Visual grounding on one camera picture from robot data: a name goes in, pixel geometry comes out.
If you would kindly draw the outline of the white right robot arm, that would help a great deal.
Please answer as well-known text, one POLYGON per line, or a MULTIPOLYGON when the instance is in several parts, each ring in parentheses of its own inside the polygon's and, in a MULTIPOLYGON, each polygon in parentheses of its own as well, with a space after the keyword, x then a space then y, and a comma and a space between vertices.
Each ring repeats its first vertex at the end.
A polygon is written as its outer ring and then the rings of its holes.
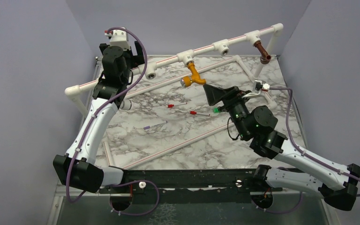
POLYGON ((323 199, 328 205, 350 211, 358 197, 360 166, 342 165, 327 160, 300 147, 290 133, 276 130, 278 119, 265 105, 248 110, 246 102, 269 90, 279 90, 262 81, 256 81, 252 90, 242 91, 233 86, 227 89, 205 84, 203 89, 208 104, 222 102, 220 112, 227 112, 238 131, 237 139, 249 141, 257 155, 292 165, 291 172, 260 165, 252 177, 252 186, 259 191, 265 188, 289 188, 323 199))

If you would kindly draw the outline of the orange water faucet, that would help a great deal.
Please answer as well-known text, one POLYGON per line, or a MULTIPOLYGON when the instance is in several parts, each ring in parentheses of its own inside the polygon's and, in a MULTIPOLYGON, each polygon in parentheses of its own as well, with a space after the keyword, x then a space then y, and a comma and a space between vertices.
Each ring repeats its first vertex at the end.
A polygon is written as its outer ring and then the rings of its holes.
POLYGON ((200 74, 196 70, 195 64, 193 62, 189 62, 187 64, 187 68, 190 70, 191 75, 185 76, 181 79, 180 83, 181 83, 182 87, 187 88, 187 87, 191 86, 192 84, 199 84, 199 85, 206 84, 206 80, 202 79, 200 77, 200 74))

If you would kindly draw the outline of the white PVC pipe frame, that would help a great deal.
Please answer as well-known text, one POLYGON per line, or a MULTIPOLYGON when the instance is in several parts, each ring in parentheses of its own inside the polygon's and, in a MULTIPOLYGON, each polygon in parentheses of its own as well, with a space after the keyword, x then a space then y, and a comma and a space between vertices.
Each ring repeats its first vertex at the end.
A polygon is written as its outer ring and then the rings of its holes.
MULTIPOLYGON (((203 85, 184 88, 180 81, 195 64, 200 77, 211 85, 227 88, 235 85, 248 90, 258 78, 263 64, 256 60, 255 70, 249 69, 238 55, 228 55, 230 47, 239 43, 252 45, 261 41, 271 55, 284 26, 281 23, 254 30, 238 37, 222 39, 210 45, 185 50, 166 59, 146 61, 133 72, 135 84, 127 87, 122 105, 111 119, 97 150, 95 165, 123 169, 203 169, 222 168, 225 154, 235 155, 227 130, 234 131, 228 114, 214 113, 207 103, 203 85), (168 104, 187 102, 173 108, 168 104), (209 113, 210 116, 189 112, 209 113), (166 124, 144 130, 145 126, 167 121, 166 124)), ((86 118, 93 89, 98 78, 65 89, 86 118)))

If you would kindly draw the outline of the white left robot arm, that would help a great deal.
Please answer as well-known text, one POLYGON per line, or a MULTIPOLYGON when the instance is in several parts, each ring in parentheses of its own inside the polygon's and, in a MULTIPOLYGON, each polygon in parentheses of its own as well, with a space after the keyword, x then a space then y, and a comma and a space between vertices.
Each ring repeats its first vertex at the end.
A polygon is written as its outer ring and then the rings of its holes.
POLYGON ((79 134, 64 155, 56 155, 53 167, 62 185, 95 193, 102 186, 111 185, 116 192, 128 188, 128 179, 120 168, 95 165, 97 150, 104 133, 127 93, 135 84, 133 68, 143 66, 143 45, 135 41, 137 54, 119 44, 100 44, 103 72, 93 89, 89 112, 79 134))

